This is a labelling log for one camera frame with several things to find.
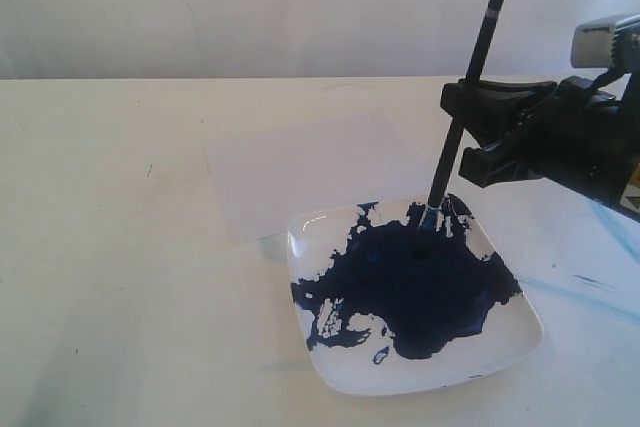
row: sticker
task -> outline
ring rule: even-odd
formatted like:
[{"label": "sticker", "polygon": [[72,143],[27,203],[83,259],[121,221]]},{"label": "sticker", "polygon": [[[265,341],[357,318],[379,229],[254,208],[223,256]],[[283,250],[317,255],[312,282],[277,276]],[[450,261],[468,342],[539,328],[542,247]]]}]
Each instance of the sticker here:
[{"label": "sticker", "polygon": [[620,205],[640,214],[640,164],[631,175],[627,188],[622,193]]}]

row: paper sheet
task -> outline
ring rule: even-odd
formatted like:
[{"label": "paper sheet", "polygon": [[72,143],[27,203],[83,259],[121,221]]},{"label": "paper sheet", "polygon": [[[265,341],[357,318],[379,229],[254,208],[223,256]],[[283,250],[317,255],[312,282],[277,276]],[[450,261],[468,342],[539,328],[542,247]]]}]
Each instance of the paper sheet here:
[{"label": "paper sheet", "polygon": [[207,148],[232,233],[285,232],[298,214],[425,194],[432,169],[381,114],[312,122]]}]

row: white plate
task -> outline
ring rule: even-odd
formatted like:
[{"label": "white plate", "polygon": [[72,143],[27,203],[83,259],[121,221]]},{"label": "white plate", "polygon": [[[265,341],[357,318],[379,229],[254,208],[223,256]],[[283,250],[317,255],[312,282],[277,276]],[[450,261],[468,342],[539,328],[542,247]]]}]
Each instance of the white plate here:
[{"label": "white plate", "polygon": [[496,372],[542,342],[540,320],[464,203],[450,195],[415,255],[424,198],[325,210],[288,230],[291,289],[320,376],[391,395]]}]

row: paint splatter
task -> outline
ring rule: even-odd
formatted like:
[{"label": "paint splatter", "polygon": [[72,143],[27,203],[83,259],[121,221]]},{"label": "paint splatter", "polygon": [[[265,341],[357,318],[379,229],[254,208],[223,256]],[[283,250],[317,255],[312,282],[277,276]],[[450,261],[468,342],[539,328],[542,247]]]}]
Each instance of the paint splatter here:
[{"label": "paint splatter", "polygon": [[[415,250],[424,205],[409,206],[406,225],[394,220],[373,227],[368,215],[375,205],[360,206],[346,251],[334,251],[323,275],[291,284],[294,302],[314,315],[309,350],[364,343],[372,329],[350,328],[361,314],[382,319],[383,336],[398,355],[427,359],[454,338],[481,333],[489,310],[522,292],[496,252],[478,256],[467,246],[473,217],[457,197],[444,200],[427,255]],[[381,349],[373,362],[388,353]]]}]

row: white wall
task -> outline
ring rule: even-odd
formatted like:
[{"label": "white wall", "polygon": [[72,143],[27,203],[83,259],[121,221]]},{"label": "white wall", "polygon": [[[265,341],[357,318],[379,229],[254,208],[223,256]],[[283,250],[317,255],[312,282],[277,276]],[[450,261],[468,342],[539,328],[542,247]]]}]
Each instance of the white wall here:
[{"label": "white wall", "polygon": [[[0,77],[462,73],[487,0],[0,0]],[[640,0],[507,0],[492,73],[565,72]]]}]

